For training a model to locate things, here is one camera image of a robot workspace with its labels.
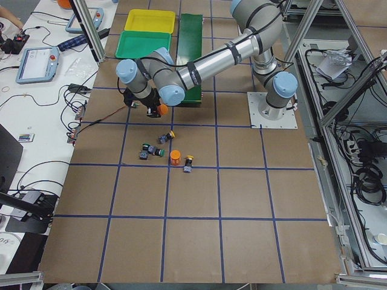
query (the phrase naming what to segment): black monitor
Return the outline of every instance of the black monitor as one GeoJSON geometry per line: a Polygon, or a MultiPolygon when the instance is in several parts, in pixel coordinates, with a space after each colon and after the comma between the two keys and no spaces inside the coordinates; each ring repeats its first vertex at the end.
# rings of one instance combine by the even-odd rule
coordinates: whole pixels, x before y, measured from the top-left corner
{"type": "Polygon", "coordinates": [[[2,205],[14,208],[5,230],[14,233],[44,233],[57,197],[44,195],[37,190],[29,191],[20,198],[7,194],[22,153],[23,146],[0,125],[0,208],[2,205]]]}

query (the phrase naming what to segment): orange object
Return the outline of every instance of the orange object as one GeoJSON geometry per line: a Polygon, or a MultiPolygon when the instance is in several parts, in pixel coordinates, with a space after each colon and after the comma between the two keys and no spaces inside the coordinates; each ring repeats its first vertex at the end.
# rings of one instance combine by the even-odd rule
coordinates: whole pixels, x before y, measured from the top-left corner
{"type": "Polygon", "coordinates": [[[58,5],[63,9],[71,9],[69,0],[58,0],[58,5]]]}
{"type": "Polygon", "coordinates": [[[161,104],[160,106],[157,107],[157,110],[161,116],[168,114],[168,107],[166,104],[161,104]]]}
{"type": "Polygon", "coordinates": [[[181,162],[181,153],[179,150],[172,150],[171,154],[171,165],[178,166],[181,162]]]}

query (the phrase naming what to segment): dark green board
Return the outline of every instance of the dark green board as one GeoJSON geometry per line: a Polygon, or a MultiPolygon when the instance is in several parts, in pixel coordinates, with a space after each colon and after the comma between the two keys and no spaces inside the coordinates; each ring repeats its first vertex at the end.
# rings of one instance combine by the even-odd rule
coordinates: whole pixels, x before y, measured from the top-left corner
{"type": "MultiPolygon", "coordinates": [[[[179,24],[179,40],[177,48],[177,65],[185,65],[191,60],[201,57],[203,39],[203,15],[182,14],[179,24]]],[[[186,92],[183,105],[199,105],[201,103],[201,86],[186,92]]]]}

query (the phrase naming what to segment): person's arm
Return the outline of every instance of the person's arm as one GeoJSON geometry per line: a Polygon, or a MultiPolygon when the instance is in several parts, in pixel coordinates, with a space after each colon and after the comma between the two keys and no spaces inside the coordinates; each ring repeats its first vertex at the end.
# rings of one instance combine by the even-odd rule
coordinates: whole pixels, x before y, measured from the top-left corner
{"type": "Polygon", "coordinates": [[[23,28],[23,22],[21,22],[10,10],[6,9],[3,6],[0,6],[0,17],[8,19],[19,29],[23,28]]]}

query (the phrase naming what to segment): camera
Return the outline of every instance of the camera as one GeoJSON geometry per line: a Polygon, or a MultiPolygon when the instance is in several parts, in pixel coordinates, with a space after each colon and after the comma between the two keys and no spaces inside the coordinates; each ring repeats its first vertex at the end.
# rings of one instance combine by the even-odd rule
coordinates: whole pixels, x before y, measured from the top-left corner
{"type": "Polygon", "coordinates": [[[13,37],[4,40],[0,33],[0,50],[7,54],[19,54],[30,36],[24,32],[20,32],[13,37]]]}

